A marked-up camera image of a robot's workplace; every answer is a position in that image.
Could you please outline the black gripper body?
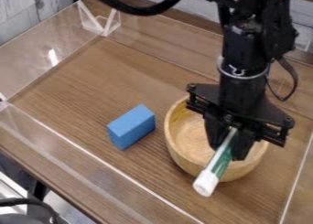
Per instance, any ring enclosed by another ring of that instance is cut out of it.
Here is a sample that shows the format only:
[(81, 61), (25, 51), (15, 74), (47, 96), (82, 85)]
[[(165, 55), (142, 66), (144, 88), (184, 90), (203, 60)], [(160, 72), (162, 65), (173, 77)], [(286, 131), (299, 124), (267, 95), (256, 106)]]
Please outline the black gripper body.
[(187, 107), (200, 113), (216, 112), (229, 123), (229, 129), (251, 129), (261, 140), (284, 146), (295, 119), (267, 98), (271, 65), (241, 69), (223, 62), (219, 84), (191, 83)]

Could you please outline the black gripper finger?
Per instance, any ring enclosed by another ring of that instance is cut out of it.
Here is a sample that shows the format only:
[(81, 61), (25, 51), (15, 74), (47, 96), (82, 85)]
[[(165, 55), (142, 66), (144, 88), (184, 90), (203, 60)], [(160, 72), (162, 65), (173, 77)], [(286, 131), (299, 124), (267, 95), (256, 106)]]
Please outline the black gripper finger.
[(239, 130), (235, 135), (233, 160), (244, 161), (249, 155), (252, 146), (260, 141), (261, 136), (251, 129)]
[(205, 128), (209, 145), (213, 150), (217, 150), (231, 132), (229, 123), (216, 112), (207, 112)]

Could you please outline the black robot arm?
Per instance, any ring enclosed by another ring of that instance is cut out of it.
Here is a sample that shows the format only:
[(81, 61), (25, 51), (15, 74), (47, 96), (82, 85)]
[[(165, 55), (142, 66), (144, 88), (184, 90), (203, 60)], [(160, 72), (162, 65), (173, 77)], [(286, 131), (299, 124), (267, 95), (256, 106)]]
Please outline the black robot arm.
[[(126, 14), (157, 16), (181, 0), (164, 0), (142, 6), (124, 0), (100, 0)], [(292, 24), (291, 0), (208, 0), (219, 5), (223, 53), (217, 70), (217, 85), (188, 85), (191, 99), (187, 107), (204, 115), (207, 138), (212, 148), (219, 148), (232, 128), (237, 139), (232, 147), (236, 161), (247, 158), (257, 141), (283, 146), (295, 119), (268, 100), (274, 90), (269, 73), (279, 63), (299, 78), (284, 55), (295, 50), (299, 32)]]

